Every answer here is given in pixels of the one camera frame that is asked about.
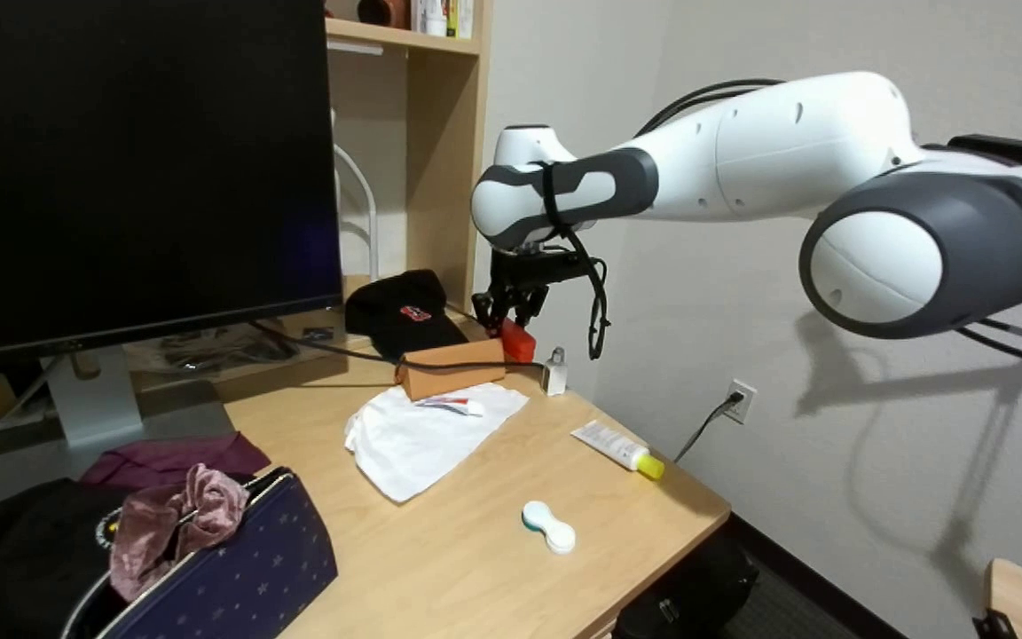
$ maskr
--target white cloth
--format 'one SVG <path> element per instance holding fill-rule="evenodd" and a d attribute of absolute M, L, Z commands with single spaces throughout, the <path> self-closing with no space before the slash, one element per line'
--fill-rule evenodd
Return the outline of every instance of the white cloth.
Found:
<path fill-rule="evenodd" d="M 521 406 L 524 394 L 495 384 L 424 401 L 389 387 L 346 418 L 344 446 L 371 485 L 401 506 L 457 470 Z"/>

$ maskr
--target white cable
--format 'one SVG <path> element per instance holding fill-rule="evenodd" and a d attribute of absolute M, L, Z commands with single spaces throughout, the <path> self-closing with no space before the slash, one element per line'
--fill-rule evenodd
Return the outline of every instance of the white cable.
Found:
<path fill-rule="evenodd" d="M 379 225 L 375 225 L 375 194 L 365 180 L 360 166 L 334 143 L 334 155 L 356 175 L 356 180 L 365 192 L 365 218 L 370 218 L 370 281 L 379 281 Z"/>

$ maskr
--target black screen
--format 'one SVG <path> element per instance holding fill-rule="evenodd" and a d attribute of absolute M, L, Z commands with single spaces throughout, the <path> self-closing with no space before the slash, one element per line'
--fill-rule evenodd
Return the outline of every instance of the black screen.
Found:
<path fill-rule="evenodd" d="M 320 0 L 0 0 L 0 360 L 334 303 Z"/>

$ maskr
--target power outlet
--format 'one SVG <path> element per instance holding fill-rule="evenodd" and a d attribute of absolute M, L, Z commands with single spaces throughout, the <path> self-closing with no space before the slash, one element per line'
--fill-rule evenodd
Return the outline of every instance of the power outlet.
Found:
<path fill-rule="evenodd" d="M 739 394 L 741 401 L 727 406 L 724 414 L 739 427 L 747 427 L 754 387 L 745 379 L 727 384 L 727 398 Z"/>

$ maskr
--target white robotic arm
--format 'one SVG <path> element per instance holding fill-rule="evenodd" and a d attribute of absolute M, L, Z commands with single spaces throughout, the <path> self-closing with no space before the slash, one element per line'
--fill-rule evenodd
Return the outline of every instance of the white robotic arm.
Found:
<path fill-rule="evenodd" d="M 558 226 L 610 218 L 805 211 L 818 213 L 803 288 L 856 335 L 919 339 L 1022 303 L 1022 143 L 922 151 L 901 93 L 866 72 L 732 97 L 583 161 L 551 128 L 508 128 L 472 194 L 504 262 L 532 259 Z"/>

